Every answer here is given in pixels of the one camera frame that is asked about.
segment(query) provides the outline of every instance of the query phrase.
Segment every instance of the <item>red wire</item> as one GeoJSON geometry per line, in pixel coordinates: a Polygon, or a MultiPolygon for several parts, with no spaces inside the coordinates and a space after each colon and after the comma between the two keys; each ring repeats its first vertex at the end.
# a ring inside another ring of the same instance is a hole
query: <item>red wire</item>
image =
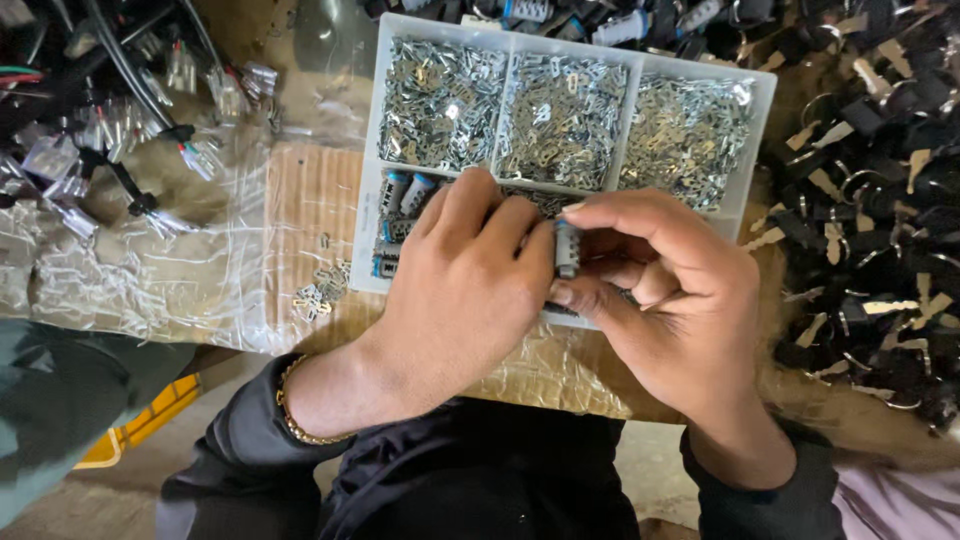
{"type": "Polygon", "coordinates": [[[0,85],[10,83],[35,83],[43,78],[43,73],[20,73],[17,75],[7,75],[0,77],[0,85]]]}

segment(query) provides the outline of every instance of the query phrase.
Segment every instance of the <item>gray fabric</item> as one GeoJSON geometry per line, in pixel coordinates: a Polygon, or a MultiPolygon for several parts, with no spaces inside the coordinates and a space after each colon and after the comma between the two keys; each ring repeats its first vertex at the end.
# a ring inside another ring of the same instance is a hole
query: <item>gray fabric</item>
{"type": "Polygon", "coordinates": [[[954,540],[960,536],[960,470],[842,468],[833,504],[850,540],[954,540]]]}
{"type": "Polygon", "coordinates": [[[0,320],[0,528],[139,414],[196,347],[0,320]]]}

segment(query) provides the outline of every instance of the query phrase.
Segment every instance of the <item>fingernail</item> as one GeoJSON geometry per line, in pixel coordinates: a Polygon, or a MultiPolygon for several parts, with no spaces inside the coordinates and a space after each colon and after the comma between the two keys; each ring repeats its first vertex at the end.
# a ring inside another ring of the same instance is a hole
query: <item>fingernail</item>
{"type": "Polygon", "coordinates": [[[553,282],[550,285],[550,302],[561,306],[569,306],[573,302],[573,289],[566,283],[553,282]]]}
{"type": "Polygon", "coordinates": [[[572,205],[566,205],[560,209],[560,213],[573,213],[584,207],[586,203],[574,203],[572,205]]]}

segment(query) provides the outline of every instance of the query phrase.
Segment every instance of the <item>right hand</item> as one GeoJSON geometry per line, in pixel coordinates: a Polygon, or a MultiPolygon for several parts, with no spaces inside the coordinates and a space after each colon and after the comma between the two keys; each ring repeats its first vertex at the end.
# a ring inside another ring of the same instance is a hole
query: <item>right hand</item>
{"type": "Polygon", "coordinates": [[[552,302],[592,320],[644,388],[694,422],[758,403],[749,254],[655,189],[598,194],[562,218],[586,230],[587,261],[576,279],[554,282],[552,302]]]}

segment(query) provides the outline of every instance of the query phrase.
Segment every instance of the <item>white plastic compartment box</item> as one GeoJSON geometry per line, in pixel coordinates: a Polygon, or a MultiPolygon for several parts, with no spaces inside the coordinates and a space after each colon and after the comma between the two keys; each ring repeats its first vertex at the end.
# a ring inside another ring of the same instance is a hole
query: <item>white plastic compartment box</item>
{"type": "MultiPolygon", "coordinates": [[[[629,71],[629,77],[627,93],[623,102],[623,111],[620,113],[621,129],[614,147],[612,166],[603,183],[603,191],[614,191],[617,189],[620,168],[627,146],[627,137],[630,134],[630,123],[633,116],[641,73],[658,73],[666,76],[685,77],[691,80],[753,79],[755,84],[754,102],[751,108],[750,133],[746,143],[741,149],[739,166],[727,179],[726,194],[720,202],[719,209],[703,213],[704,217],[716,231],[726,238],[736,239],[740,230],[740,222],[743,219],[743,210],[747,204],[747,194],[750,190],[750,182],[753,177],[756,153],[760,146],[760,139],[763,136],[763,127],[767,121],[767,114],[770,111],[770,105],[773,101],[774,89],[777,86],[776,75],[711,63],[677,60],[637,51],[598,47],[549,37],[528,36],[516,32],[477,29],[387,13],[380,18],[380,34],[376,50],[376,70],[373,76],[370,125],[367,128],[367,146],[364,150],[363,173],[360,181],[360,200],[357,204],[356,230],[353,238],[353,260],[350,272],[351,288],[379,293],[386,293],[390,289],[390,280],[373,276],[373,248],[380,231],[379,198],[380,188],[383,184],[383,171],[401,170],[411,173],[424,172],[448,178],[455,178],[459,174],[458,171],[444,171],[435,168],[385,161],[381,160],[378,156],[377,145],[380,138],[380,122],[383,117],[387,70],[390,68],[392,61],[391,46],[394,36],[422,38],[437,43],[459,43],[481,49],[502,51],[510,55],[530,52],[611,61],[626,66],[629,71]]],[[[508,69],[504,90],[511,85],[511,75],[512,73],[508,69]]],[[[507,104],[505,100],[501,100],[498,131],[504,129],[503,118],[506,113],[507,104]]],[[[494,152],[491,171],[496,181],[500,184],[579,196],[588,196],[591,194],[589,191],[562,185],[500,178],[497,176],[499,167],[496,160],[497,156],[496,152],[494,152]]],[[[573,315],[543,311],[541,317],[549,323],[593,328],[586,319],[573,315]]]]}

